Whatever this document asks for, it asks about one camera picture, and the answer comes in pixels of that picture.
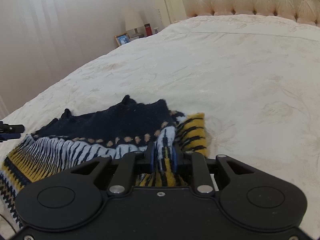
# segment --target lamp shade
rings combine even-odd
[[[129,7],[124,9],[124,19],[126,31],[136,29],[144,25],[140,15]]]

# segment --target bed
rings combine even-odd
[[[31,133],[65,108],[100,111],[126,94],[204,112],[210,157],[230,155],[300,187],[308,198],[301,228],[318,237],[319,0],[156,0],[156,7],[163,31],[87,63],[3,121]],[[0,144],[1,161],[18,142]]]

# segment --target cable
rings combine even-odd
[[[0,216],[9,224],[9,226],[12,228],[12,230],[14,231],[14,233],[16,234],[17,233],[17,231],[14,229],[14,227],[13,227],[13,225],[12,224],[10,224],[10,222],[2,215],[2,214],[0,214]]]

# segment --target yellow striped knit fabric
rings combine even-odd
[[[177,125],[175,141],[182,151],[197,151],[207,156],[204,114],[193,114],[187,116],[183,122]],[[39,155],[30,155],[32,146],[21,143],[12,150],[4,160],[0,172],[0,194],[10,210],[13,218],[22,227],[20,219],[15,210],[15,196],[30,182],[46,178],[61,171],[61,161],[58,156],[53,156],[48,152],[46,158],[39,161]],[[173,173],[172,153],[169,146],[162,148],[163,158],[158,160],[155,172],[144,174],[136,179],[136,185],[143,187],[175,187],[186,186],[187,183],[181,176]],[[72,167],[74,163],[67,163],[65,167]]]

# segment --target red thermos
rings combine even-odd
[[[147,36],[151,36],[152,35],[152,30],[151,30],[150,24],[145,24],[144,27],[146,28]]]

